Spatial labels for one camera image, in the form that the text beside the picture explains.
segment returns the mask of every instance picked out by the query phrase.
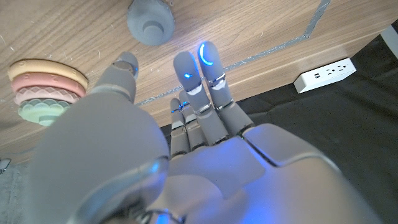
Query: gray knob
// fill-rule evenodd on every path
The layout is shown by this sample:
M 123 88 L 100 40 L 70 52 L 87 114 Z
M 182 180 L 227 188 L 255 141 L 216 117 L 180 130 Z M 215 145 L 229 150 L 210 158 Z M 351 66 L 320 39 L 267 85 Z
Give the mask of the gray knob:
M 172 37 L 174 17 L 161 0 L 133 0 L 127 12 L 127 26 L 143 44 L 160 45 Z

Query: robot finger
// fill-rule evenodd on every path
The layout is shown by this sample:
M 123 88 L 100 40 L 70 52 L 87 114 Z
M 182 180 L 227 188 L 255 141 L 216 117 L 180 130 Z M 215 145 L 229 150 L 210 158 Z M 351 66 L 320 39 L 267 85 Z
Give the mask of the robot finger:
M 219 116 L 230 135 L 241 136 L 245 130 L 253 127 L 254 123 L 232 98 L 216 46 L 209 41 L 202 43 L 198 50 L 198 58 Z
M 228 132 L 217 115 L 201 84 L 201 78 L 193 55 L 181 52 L 174 58 L 174 69 L 182 84 L 190 106 L 193 108 L 198 123 L 209 145 L 218 144 L 228 139 Z
M 194 151 L 201 146 L 206 146 L 207 142 L 205 136 L 200 128 L 197 116 L 195 115 L 195 112 L 189 103 L 187 93 L 184 90 L 180 92 L 180 101 L 182 114 L 185 118 L 185 129 L 187 130 L 191 151 Z
M 173 98 L 170 101 L 170 109 L 172 115 L 172 140 L 170 146 L 170 154 L 173 159 L 177 155 L 184 155 L 190 152 L 187 131 L 185 129 L 185 120 L 181 111 L 180 101 Z
M 96 82 L 90 93 L 116 92 L 125 96 L 131 103 L 136 96 L 138 61 L 130 52 L 123 52 Z

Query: pink ring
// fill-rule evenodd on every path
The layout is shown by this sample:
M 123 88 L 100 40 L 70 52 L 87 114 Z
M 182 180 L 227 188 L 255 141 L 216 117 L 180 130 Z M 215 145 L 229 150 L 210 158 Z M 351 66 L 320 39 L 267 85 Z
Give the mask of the pink ring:
M 21 74 L 15 77 L 11 83 L 14 93 L 17 93 L 20 89 L 29 86 L 51 86 L 71 91 L 80 97 L 86 95 L 86 90 L 75 80 L 49 73 Z
M 75 103 L 79 96 L 71 91 L 51 86 L 31 86 L 21 88 L 15 95 L 15 103 L 21 105 L 23 101 L 31 99 L 55 99 L 63 100 L 68 103 Z

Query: power outlet strip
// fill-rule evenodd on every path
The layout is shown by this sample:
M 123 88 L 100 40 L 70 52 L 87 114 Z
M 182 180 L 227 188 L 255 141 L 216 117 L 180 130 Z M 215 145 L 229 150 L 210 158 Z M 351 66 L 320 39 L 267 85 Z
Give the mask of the power outlet strip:
M 321 86 L 342 81 L 354 72 L 356 72 L 356 69 L 351 59 L 346 58 L 338 62 L 304 72 L 296 79 L 296 81 L 294 81 L 294 86 L 298 93 L 303 93 Z

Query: pastel ring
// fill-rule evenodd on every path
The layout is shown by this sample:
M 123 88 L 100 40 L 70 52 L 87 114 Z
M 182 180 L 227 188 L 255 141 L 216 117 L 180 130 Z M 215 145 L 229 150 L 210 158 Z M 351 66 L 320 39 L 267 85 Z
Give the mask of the pastel ring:
M 30 86 L 51 86 L 71 91 L 80 97 L 84 97 L 86 95 L 86 90 L 81 84 L 75 80 L 63 77 L 61 75 L 40 72 L 25 73 L 18 75 L 11 82 L 11 88 L 14 93 L 17 93 L 22 88 L 27 88 Z
M 24 120 L 50 126 L 69 107 L 70 104 L 65 101 L 33 99 L 23 102 L 18 109 L 18 114 Z
M 11 81 L 18 75 L 30 72 L 43 72 L 61 75 L 80 83 L 86 90 L 88 82 L 79 71 L 67 65 L 41 59 L 26 59 L 13 63 L 8 69 L 8 77 Z
M 20 89 L 15 95 L 14 101 L 16 104 L 21 105 L 23 101 L 34 98 L 62 100 L 68 103 L 76 103 L 79 100 L 78 95 L 68 90 L 51 86 L 32 86 Z

